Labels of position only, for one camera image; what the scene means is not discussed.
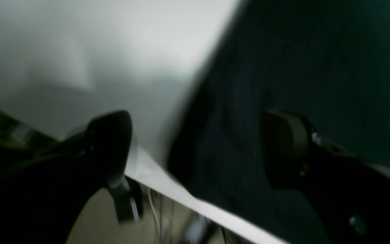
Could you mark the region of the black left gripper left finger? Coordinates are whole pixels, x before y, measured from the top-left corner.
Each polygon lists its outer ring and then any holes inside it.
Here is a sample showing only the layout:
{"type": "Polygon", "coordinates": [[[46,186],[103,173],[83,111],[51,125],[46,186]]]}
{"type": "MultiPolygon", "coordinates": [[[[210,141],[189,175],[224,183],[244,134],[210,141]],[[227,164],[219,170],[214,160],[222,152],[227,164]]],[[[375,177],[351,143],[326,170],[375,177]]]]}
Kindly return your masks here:
{"type": "Polygon", "coordinates": [[[0,244],[64,244],[88,200],[123,177],[133,134],[128,111],[91,120],[48,153],[0,170],[0,244]]]}

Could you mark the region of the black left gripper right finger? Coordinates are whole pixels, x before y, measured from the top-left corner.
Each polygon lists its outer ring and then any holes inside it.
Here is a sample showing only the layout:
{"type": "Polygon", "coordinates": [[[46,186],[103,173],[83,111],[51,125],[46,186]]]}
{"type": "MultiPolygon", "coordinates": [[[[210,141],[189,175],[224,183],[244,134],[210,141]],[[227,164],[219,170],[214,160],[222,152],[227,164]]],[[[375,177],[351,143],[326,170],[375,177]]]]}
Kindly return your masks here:
{"type": "Polygon", "coordinates": [[[390,244],[390,168],[355,156],[290,111],[262,113],[260,144],[271,187],[300,191],[332,244],[390,244]]]}

